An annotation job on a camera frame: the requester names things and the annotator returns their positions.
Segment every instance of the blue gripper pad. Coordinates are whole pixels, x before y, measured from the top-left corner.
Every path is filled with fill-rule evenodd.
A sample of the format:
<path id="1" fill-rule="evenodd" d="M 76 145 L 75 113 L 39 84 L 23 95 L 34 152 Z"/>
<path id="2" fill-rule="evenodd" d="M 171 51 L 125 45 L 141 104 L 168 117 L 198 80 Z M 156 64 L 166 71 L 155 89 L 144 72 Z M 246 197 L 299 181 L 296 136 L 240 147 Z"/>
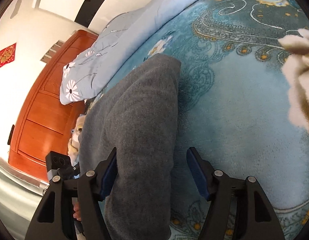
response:
<path id="1" fill-rule="evenodd" d="M 103 200 L 105 199 L 105 197 L 110 195 L 117 174 L 118 174 L 117 155 L 115 154 L 112 160 L 110 161 L 110 164 L 107 167 L 104 176 L 102 178 L 100 195 Z"/>
<path id="2" fill-rule="evenodd" d="M 204 172 L 200 167 L 200 164 L 198 163 L 191 149 L 187 150 L 187 164 L 191 171 L 192 177 L 197 186 L 199 194 L 203 196 L 205 200 L 208 200 L 210 197 L 210 193 L 208 191 L 207 178 L 204 175 Z"/>

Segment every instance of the daisy print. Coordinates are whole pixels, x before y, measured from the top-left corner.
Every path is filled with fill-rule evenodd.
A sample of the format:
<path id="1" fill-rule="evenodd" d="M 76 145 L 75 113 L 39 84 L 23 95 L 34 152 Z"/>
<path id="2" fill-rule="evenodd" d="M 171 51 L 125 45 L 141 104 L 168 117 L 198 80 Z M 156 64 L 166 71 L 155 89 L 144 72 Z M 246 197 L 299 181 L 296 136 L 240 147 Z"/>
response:
<path id="1" fill-rule="evenodd" d="M 67 83 L 67 89 L 65 90 L 65 92 L 67 93 L 65 97 L 71 102 L 78 102 L 78 99 L 80 99 L 79 93 L 75 91 L 78 88 L 75 83 L 76 82 L 73 79 L 69 80 L 69 82 Z"/>
<path id="2" fill-rule="evenodd" d="M 88 56 L 92 55 L 93 53 L 94 53 L 94 51 L 93 51 L 93 50 L 88 51 L 88 52 L 86 53 L 86 57 L 88 57 Z"/>
<path id="3" fill-rule="evenodd" d="M 70 62 L 67 65 L 63 67 L 63 76 L 62 78 L 65 79 L 67 75 L 69 74 L 70 68 L 74 65 L 74 62 Z"/>

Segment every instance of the gray clothing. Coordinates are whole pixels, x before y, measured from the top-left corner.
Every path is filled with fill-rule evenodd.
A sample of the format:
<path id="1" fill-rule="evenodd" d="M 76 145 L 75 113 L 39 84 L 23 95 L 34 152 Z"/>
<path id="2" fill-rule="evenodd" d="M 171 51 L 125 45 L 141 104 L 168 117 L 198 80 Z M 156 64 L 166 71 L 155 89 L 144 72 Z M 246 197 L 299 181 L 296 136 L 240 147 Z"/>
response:
<path id="1" fill-rule="evenodd" d="M 118 176 L 104 220 L 113 240 L 170 237 L 170 193 L 181 63 L 156 54 L 90 110 L 80 138 L 80 169 L 95 169 L 117 148 Z"/>

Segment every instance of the black stripe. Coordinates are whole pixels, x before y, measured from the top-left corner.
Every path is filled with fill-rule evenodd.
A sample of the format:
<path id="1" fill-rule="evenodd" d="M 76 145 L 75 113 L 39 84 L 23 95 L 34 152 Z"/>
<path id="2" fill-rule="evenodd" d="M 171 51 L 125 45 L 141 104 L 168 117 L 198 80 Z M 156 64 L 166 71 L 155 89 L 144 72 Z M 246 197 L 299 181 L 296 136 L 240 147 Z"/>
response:
<path id="1" fill-rule="evenodd" d="M 103 2 L 104 0 L 85 0 L 74 21 L 88 28 L 94 15 Z"/>

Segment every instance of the white flower print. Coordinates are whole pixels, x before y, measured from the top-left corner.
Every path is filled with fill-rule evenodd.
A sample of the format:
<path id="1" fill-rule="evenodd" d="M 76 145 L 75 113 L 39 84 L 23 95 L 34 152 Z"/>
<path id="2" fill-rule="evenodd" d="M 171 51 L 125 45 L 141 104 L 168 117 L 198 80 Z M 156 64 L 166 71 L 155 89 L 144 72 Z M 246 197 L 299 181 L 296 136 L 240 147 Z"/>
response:
<path id="1" fill-rule="evenodd" d="M 71 102 L 78 102 L 80 99 L 79 97 L 79 93 L 77 91 L 75 91 L 78 87 L 75 84 L 76 82 L 71 79 L 68 83 L 67 83 L 67 89 L 65 90 L 66 94 L 66 98 L 69 99 Z"/>
<path id="2" fill-rule="evenodd" d="M 153 55 L 157 53 L 162 53 L 166 49 L 166 44 L 173 38 L 172 35 L 168 36 L 165 39 L 159 40 L 153 48 L 149 51 L 148 56 L 152 57 Z"/>
<path id="3" fill-rule="evenodd" d="M 63 75 L 62 78 L 65 79 L 67 75 L 69 74 L 70 68 L 74 65 L 74 62 L 70 62 L 67 65 L 63 67 Z"/>
<path id="4" fill-rule="evenodd" d="M 86 53 L 86 57 L 88 57 L 88 56 L 90 56 L 90 55 L 92 55 L 94 53 L 94 51 L 92 50 L 92 51 L 88 51 L 87 53 Z"/>

